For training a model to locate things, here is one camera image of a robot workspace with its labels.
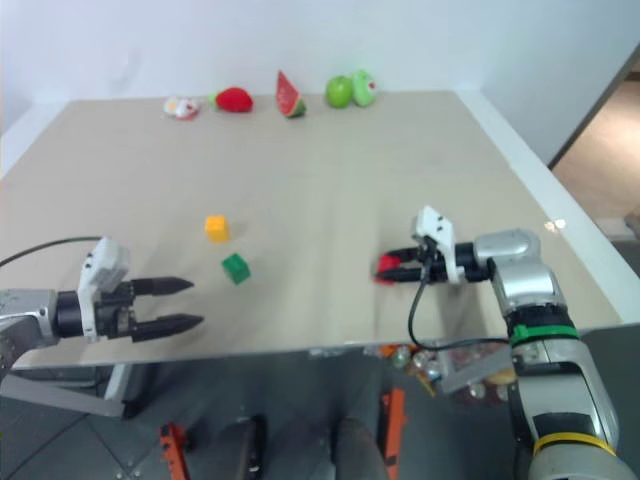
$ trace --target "wire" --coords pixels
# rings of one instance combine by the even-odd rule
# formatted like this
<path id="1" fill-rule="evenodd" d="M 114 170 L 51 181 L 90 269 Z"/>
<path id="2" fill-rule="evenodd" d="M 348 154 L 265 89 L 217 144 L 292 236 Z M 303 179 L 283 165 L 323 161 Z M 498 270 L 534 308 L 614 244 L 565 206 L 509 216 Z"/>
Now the wire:
<path id="1" fill-rule="evenodd" d="M 458 340 L 457 342 L 447 343 L 445 345 L 426 345 L 420 342 L 413 332 L 413 319 L 416 315 L 416 310 L 418 308 L 418 303 L 420 303 L 420 298 L 422 298 L 422 293 L 424 292 L 425 287 L 429 283 L 429 277 L 431 274 L 431 258 L 427 258 L 424 263 L 424 268 L 422 270 L 422 278 L 420 280 L 420 286 L 418 287 L 418 291 L 416 292 L 416 296 L 413 298 L 413 303 L 411 304 L 411 309 L 409 310 L 409 320 L 407 322 L 407 327 L 409 330 L 409 336 L 411 337 L 411 341 L 418 347 L 427 350 L 429 352 L 440 352 L 442 350 L 450 350 L 452 348 L 462 348 L 469 347 L 471 345 L 478 345 L 481 343 L 506 343 L 509 341 L 506 338 L 500 337 L 486 337 L 486 338 L 467 338 L 465 340 Z"/>
<path id="2" fill-rule="evenodd" d="M 0 268 L 4 267 L 8 263 L 13 262 L 14 260 L 18 260 L 19 258 L 24 257 L 25 255 L 29 255 L 30 253 L 37 252 L 38 250 L 44 250 L 45 248 L 54 247 L 56 245 L 64 245 L 65 243 L 97 242 L 101 238 L 102 237 L 69 237 L 69 238 L 62 238 L 60 240 L 53 240 L 52 242 L 42 243 L 40 245 L 27 248 L 22 252 L 16 253 L 15 255 L 11 255 L 10 257 L 5 258 L 4 260 L 0 261 Z"/>

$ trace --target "floor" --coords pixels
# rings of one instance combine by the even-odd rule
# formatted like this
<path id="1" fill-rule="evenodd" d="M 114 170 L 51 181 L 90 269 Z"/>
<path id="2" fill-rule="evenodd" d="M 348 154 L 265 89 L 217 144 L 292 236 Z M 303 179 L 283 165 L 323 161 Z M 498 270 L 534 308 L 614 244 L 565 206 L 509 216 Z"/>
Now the floor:
<path id="1" fill-rule="evenodd" d="M 640 205 L 640 82 L 623 82 L 553 173 L 594 220 Z"/>
<path id="2" fill-rule="evenodd" d="M 593 332 L 586 341 L 618 412 L 619 455 L 639 474 L 634 452 L 640 446 L 640 373 L 625 367 L 637 356 L 640 327 Z M 505 404 L 432 398 L 415 377 L 361 349 L 328 357 L 298 352 L 169 363 L 152 372 L 146 406 L 129 420 L 0 398 L 0 478 L 168 480 L 158 443 L 158 429 L 168 421 L 193 432 L 195 448 L 187 456 L 191 477 L 214 478 L 207 448 L 212 439 L 239 418 L 262 413 L 276 450 L 291 448 L 292 431 L 295 438 L 301 432 L 307 438 L 298 445 L 310 445 L 305 460 L 297 462 L 290 478 L 331 479 L 328 427 L 350 416 L 375 431 L 379 395 L 394 385 L 406 392 L 409 419 L 400 480 L 513 479 L 514 441 Z M 490 442 L 484 441 L 488 435 Z"/>

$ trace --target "beige table surface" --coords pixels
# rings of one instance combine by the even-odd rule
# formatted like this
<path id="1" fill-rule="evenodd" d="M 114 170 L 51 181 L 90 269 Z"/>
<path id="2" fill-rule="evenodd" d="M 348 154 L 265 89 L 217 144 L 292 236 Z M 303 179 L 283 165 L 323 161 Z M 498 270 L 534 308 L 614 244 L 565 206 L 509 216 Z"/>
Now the beige table surface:
<path id="1" fill-rule="evenodd" d="M 178 275 L 196 287 L 138 303 L 141 318 L 201 314 L 171 338 L 87 345 L 72 339 L 18 366 L 150 362 L 362 342 L 406 341 L 415 285 L 371 281 L 377 256 L 412 244 L 425 204 L 458 238 L 512 227 L 540 235 L 544 260 L 580 328 L 619 324 L 574 252 L 547 231 L 536 201 L 454 93 L 388 94 L 344 111 L 307 98 L 288 120 L 272 98 L 233 115 L 205 108 L 192 122 L 162 100 L 70 104 L 0 182 L 0 257 L 70 235 L 106 234 L 131 250 L 132 276 Z M 233 240 L 209 243 L 207 215 Z M 75 287 L 75 244 L 3 268 L 0 288 Z M 220 261 L 238 252 L 252 277 L 234 286 Z M 489 284 L 425 293 L 420 337 L 503 335 Z"/>

